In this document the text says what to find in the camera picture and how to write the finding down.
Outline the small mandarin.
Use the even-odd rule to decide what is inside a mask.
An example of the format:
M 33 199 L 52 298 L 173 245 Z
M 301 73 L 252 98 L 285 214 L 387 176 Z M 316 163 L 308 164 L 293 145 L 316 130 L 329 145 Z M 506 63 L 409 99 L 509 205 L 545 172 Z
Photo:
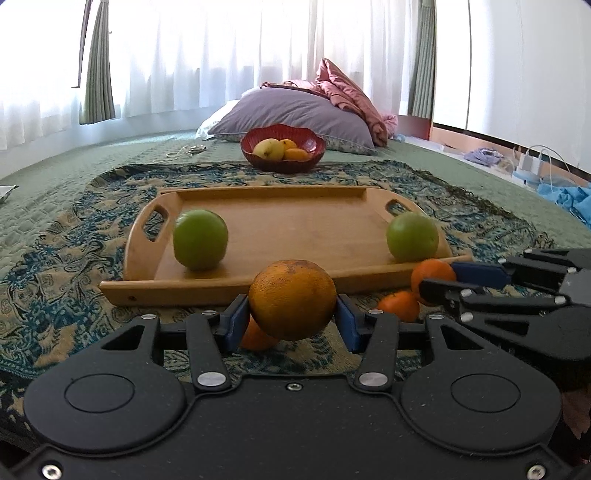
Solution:
M 270 348 L 276 347 L 279 344 L 276 338 L 266 334 L 265 331 L 260 329 L 259 324 L 253 317 L 249 318 L 249 326 L 245 330 L 245 334 L 242 336 L 242 341 L 239 347 L 249 351 L 263 351 Z
M 382 298 L 378 309 L 396 315 L 401 321 L 412 323 L 420 315 L 420 303 L 415 295 L 408 290 L 398 291 Z
M 426 306 L 432 306 L 420 294 L 420 283 L 426 279 L 436 279 L 455 282 L 457 275 L 450 264 L 439 259 L 427 259 L 420 262 L 411 275 L 411 290 L 417 300 Z

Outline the large orange fruit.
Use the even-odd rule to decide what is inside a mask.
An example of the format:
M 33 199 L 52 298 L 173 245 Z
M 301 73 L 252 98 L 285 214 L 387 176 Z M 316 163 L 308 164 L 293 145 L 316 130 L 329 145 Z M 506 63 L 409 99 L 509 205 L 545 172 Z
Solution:
M 297 341 L 321 333 L 334 316 L 332 277 L 308 260 L 283 260 L 256 275 L 249 287 L 252 317 L 273 338 Z

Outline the green quilted bedspread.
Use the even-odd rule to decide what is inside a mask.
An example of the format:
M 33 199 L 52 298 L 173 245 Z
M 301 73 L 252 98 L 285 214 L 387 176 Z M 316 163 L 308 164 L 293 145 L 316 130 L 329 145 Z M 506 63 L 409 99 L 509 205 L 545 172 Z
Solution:
M 325 153 L 307 174 L 257 171 L 238 144 L 208 141 L 195 156 L 187 133 L 152 136 L 76 149 L 3 179 L 15 191 L 1 205 L 1 271 L 8 270 L 86 188 L 138 183 L 141 204 L 164 188 L 329 184 L 382 187 L 434 216 L 452 249 L 496 260 L 533 248 L 587 248 L 590 230 L 572 214 L 454 158 L 410 143 L 392 142 L 373 156 Z

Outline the right green apple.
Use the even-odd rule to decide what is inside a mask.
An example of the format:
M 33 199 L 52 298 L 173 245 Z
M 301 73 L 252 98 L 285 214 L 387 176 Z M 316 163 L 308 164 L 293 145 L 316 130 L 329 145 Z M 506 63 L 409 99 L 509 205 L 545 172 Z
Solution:
M 386 238 L 390 253 L 399 263 L 433 258 L 439 247 L 436 223 L 417 212 L 394 217 L 387 228 Z

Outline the green apple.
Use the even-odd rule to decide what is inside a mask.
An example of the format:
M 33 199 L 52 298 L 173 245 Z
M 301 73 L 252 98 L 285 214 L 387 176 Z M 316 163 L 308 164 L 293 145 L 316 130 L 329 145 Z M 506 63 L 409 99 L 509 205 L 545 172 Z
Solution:
M 228 226 L 221 216 L 211 210 L 189 210 L 175 223 L 174 257 L 191 271 L 211 270 L 224 258 L 228 239 Z
M 436 223 L 417 212 L 394 217 L 387 228 L 386 238 L 390 253 L 399 263 L 433 258 L 439 247 Z

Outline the wooden serving tray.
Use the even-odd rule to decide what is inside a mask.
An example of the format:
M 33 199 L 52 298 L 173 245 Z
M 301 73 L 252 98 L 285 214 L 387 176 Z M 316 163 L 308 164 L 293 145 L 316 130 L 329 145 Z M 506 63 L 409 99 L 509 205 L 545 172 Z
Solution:
M 214 270 L 192 272 L 174 257 L 176 219 L 193 209 L 211 210 L 228 225 L 228 248 Z M 391 255 L 386 232 L 394 216 L 420 210 L 401 195 L 364 186 L 163 189 L 131 227 L 122 280 L 99 288 L 117 306 L 228 305 L 260 270 L 288 259 L 318 264 L 341 293 L 404 287 L 414 266 Z

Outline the purple pillow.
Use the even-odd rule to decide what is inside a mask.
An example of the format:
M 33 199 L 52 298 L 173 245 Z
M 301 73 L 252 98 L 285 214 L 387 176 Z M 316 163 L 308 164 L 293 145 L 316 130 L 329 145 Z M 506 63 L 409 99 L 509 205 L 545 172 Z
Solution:
M 204 120 L 195 136 L 238 142 L 250 130 L 274 124 L 308 128 L 331 150 L 361 155 L 377 152 L 370 129 L 359 115 L 339 109 L 314 93 L 286 88 L 245 92 Z

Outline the front orange in bowl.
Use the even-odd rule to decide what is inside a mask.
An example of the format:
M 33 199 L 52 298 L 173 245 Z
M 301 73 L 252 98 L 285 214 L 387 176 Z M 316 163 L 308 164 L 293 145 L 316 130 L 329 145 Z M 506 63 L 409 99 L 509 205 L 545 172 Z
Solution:
M 309 159 L 310 153 L 301 148 L 289 148 L 283 153 L 284 161 L 308 162 Z

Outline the orange in bowl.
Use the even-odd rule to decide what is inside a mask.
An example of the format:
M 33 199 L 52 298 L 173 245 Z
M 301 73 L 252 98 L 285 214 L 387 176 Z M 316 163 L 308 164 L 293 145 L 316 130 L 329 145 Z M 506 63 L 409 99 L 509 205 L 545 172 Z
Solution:
M 283 153 L 284 161 L 308 162 L 309 159 L 310 153 L 301 148 L 289 148 Z
M 281 145 L 283 145 L 283 148 L 285 150 L 296 149 L 297 148 L 297 143 L 295 143 L 291 139 L 281 139 L 280 140 L 280 143 L 281 143 Z

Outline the green curtain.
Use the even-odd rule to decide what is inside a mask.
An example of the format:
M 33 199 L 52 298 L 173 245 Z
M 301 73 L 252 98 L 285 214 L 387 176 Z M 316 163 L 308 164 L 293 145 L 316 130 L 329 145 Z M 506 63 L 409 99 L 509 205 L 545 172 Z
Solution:
M 84 4 L 78 55 L 78 86 L 84 86 L 79 121 L 90 125 L 114 119 L 109 58 L 109 2 L 99 1 L 94 21 L 92 1 Z
M 414 70 L 410 84 L 408 113 L 431 120 L 436 73 L 436 8 L 422 1 L 418 15 Z

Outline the pink blanket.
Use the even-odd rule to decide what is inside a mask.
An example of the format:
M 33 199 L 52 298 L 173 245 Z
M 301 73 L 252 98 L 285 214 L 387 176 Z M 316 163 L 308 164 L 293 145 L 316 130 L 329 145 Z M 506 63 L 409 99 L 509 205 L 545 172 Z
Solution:
M 328 99 L 332 106 L 358 115 L 368 126 L 370 137 L 377 147 L 386 147 L 388 141 L 397 134 L 398 116 L 382 114 L 363 93 L 363 89 L 328 58 L 322 58 L 317 76 L 312 81 L 294 79 L 283 83 L 263 82 L 260 87 L 296 90 Z

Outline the red fruit bowl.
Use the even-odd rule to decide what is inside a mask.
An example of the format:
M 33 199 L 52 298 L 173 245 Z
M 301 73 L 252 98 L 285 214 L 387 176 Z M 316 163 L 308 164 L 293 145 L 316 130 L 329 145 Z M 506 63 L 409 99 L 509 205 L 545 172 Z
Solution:
M 308 128 L 274 124 L 249 130 L 240 140 L 254 168 L 274 173 L 306 173 L 325 154 L 325 140 Z

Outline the left green curtain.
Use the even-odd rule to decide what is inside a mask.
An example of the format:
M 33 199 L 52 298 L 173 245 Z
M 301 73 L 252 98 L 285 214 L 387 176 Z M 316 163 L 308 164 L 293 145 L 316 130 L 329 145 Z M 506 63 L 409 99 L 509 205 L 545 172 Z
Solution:
M 114 119 L 109 58 L 109 2 L 99 1 L 94 21 L 92 1 L 84 4 L 78 55 L 78 86 L 84 86 L 79 121 L 90 125 Z

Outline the yellow mango in bowl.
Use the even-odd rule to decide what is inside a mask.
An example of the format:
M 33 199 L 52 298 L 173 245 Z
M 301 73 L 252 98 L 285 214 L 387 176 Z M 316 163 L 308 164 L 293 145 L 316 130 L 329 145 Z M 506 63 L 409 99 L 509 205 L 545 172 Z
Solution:
M 283 160 L 283 153 L 283 145 L 276 138 L 260 140 L 252 149 L 253 155 L 267 161 L 281 161 Z

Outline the white sheer curtain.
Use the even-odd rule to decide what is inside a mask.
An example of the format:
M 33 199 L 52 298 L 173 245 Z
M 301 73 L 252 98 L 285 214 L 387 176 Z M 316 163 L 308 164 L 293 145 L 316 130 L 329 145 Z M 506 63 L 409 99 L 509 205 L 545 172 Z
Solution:
M 1 5 L 1 147 L 81 125 L 86 1 Z M 328 58 L 386 112 L 406 106 L 416 1 L 108 1 L 115 118 L 221 106 Z

